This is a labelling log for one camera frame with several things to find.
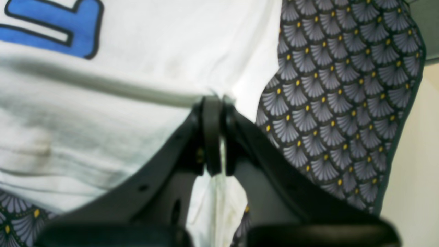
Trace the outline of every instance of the white t-shirt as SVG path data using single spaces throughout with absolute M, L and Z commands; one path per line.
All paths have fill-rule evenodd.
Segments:
M 55 213 L 135 173 L 203 95 L 254 121 L 278 69 L 281 0 L 0 5 L 0 188 Z M 195 244 L 230 244 L 245 204 L 234 178 L 197 180 Z

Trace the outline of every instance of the beige wall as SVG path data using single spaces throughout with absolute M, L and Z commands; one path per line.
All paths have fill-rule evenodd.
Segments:
M 404 247 L 439 247 L 439 65 L 425 67 L 396 151 L 382 217 Z

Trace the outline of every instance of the yellow dot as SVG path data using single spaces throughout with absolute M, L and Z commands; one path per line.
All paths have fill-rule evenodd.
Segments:
M 40 210 L 37 208 L 34 212 L 33 212 L 33 216 L 35 218 L 38 218 L 38 216 L 40 215 Z

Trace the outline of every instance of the patterned fabric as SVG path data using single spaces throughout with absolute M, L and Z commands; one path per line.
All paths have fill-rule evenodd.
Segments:
M 284 0 L 279 32 L 256 124 L 309 180 L 378 215 L 424 66 L 416 24 L 399 0 Z M 247 210 L 232 246 L 249 227 Z

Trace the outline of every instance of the gray fan pattern fabric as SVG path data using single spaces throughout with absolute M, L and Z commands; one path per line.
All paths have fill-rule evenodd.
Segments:
M 279 32 L 256 124 L 313 183 L 379 215 L 424 66 L 416 24 L 400 0 L 284 0 Z

